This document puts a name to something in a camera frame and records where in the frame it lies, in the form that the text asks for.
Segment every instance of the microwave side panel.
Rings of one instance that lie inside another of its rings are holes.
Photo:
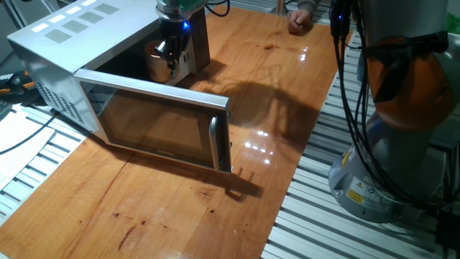
[[[97,132],[95,115],[73,74],[15,42],[10,44],[46,103],[89,132]]]

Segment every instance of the microwave window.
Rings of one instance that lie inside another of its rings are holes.
[[[82,82],[110,142],[212,167],[203,108]]]

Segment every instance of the microwave door handle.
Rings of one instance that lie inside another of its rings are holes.
[[[211,123],[209,124],[209,142],[211,144],[211,155],[213,158],[214,169],[220,170],[221,166],[219,163],[219,151],[217,150],[216,130],[217,130],[217,117],[213,117],[211,119]]]

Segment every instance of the wooden table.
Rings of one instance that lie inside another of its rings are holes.
[[[0,227],[10,258],[258,258],[336,72],[329,27],[208,15],[211,65],[181,84],[230,98],[228,176],[85,142]]]

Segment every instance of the open microwave door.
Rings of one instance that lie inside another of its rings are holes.
[[[224,96],[110,73],[75,73],[106,143],[231,172]]]

